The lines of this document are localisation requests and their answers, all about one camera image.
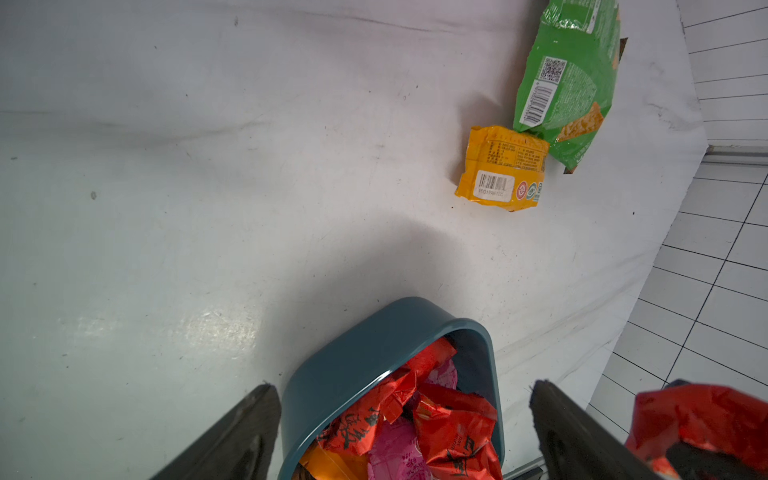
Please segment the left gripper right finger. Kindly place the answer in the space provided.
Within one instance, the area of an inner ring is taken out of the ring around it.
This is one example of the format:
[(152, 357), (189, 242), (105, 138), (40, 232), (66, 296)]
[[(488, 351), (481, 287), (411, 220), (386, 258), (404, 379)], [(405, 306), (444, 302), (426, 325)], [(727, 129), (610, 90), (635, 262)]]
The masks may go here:
[(658, 477), (554, 383), (536, 381), (529, 407), (551, 479)]

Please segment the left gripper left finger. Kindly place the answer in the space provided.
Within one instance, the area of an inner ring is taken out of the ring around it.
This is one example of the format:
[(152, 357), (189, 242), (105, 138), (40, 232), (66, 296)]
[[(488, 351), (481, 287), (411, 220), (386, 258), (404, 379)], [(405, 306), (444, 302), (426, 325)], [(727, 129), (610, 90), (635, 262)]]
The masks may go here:
[(265, 479), (280, 417), (276, 387), (259, 385), (154, 477)]

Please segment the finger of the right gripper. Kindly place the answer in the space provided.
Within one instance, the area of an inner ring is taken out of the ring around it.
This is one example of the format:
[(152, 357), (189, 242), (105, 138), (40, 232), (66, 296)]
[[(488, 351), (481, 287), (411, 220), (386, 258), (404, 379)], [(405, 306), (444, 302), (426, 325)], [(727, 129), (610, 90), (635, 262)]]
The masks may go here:
[(666, 459), (681, 479), (767, 480), (767, 475), (747, 466), (734, 456), (677, 443), (666, 451)]

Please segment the red tea bag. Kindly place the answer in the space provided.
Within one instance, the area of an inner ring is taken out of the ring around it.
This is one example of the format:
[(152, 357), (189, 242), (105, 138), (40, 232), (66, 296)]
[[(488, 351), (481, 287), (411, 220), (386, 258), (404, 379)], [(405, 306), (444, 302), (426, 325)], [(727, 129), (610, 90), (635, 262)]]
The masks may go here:
[(409, 359), (405, 367), (416, 376), (416, 384), (421, 385), (433, 370), (451, 360), (456, 353), (448, 339), (439, 338)]
[(492, 443), (496, 409), (483, 397), (434, 384), (412, 409), (420, 451), (436, 479), (501, 479)]
[(767, 403), (704, 384), (638, 394), (627, 449), (655, 473), (681, 479), (666, 459), (667, 449), (677, 443), (734, 456), (767, 475)]
[(406, 367), (387, 376), (331, 422), (317, 438), (320, 447), (337, 454), (367, 454), (379, 428), (403, 414), (417, 380), (416, 373)]

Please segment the orange tea bag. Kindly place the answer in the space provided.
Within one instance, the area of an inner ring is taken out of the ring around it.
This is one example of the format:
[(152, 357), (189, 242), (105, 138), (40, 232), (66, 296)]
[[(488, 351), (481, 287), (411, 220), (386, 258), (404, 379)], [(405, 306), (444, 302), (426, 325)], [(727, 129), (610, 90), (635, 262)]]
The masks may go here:
[(301, 457), (299, 464), (317, 480), (366, 480), (368, 456), (338, 454), (313, 443)]

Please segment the purple tea bag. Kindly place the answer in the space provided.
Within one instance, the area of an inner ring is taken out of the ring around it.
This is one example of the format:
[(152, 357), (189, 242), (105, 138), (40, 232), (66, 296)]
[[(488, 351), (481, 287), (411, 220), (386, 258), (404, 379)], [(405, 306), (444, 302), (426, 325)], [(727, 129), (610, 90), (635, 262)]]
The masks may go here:
[(431, 480), (412, 422), (398, 418), (378, 429), (368, 453), (369, 480)]

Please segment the yellow snack packet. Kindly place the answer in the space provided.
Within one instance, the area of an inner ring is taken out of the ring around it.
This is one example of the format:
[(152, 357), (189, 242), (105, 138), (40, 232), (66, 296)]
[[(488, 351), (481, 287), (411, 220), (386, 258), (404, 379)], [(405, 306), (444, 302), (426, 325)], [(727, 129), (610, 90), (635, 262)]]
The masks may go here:
[(549, 144), (501, 127), (471, 129), (455, 195), (516, 212), (538, 205)]

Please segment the pink tea bag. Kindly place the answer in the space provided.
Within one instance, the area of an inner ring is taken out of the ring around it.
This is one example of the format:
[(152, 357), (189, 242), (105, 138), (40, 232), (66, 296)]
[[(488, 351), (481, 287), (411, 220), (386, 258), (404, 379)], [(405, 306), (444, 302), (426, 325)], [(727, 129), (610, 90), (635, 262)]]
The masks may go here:
[(458, 372), (453, 360), (448, 359), (432, 370), (425, 383), (455, 390), (458, 384)]

